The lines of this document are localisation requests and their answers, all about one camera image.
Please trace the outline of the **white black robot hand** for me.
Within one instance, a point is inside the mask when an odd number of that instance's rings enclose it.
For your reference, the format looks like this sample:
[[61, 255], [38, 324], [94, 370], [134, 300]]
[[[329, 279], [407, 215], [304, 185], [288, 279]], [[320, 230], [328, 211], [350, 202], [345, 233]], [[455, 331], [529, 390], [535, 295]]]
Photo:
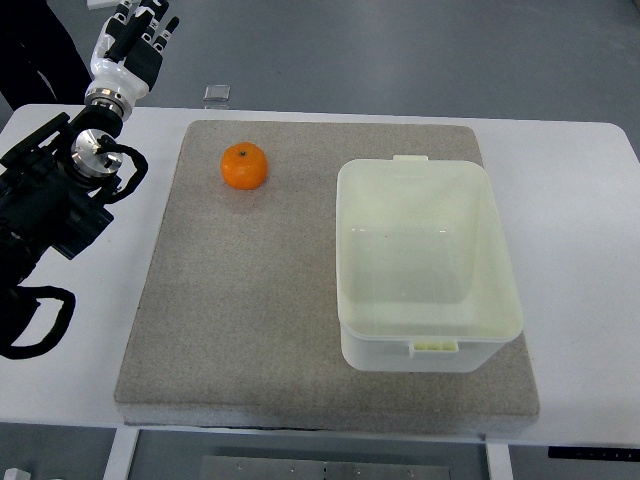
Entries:
[[167, 1], [120, 2], [105, 22], [94, 47], [93, 81], [85, 93], [87, 106], [97, 105], [127, 120], [136, 103], [154, 87], [164, 50], [179, 19], [161, 20]]

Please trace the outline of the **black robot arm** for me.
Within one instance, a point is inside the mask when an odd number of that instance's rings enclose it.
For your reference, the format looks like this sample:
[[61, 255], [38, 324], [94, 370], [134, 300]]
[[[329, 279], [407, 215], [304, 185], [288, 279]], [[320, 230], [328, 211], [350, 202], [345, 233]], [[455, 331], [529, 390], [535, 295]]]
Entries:
[[61, 113], [1, 159], [1, 355], [48, 353], [66, 333], [75, 295], [28, 287], [43, 254], [73, 259], [112, 222], [108, 206], [131, 195], [148, 172], [146, 158], [117, 143], [124, 114], [95, 100], [75, 117]]

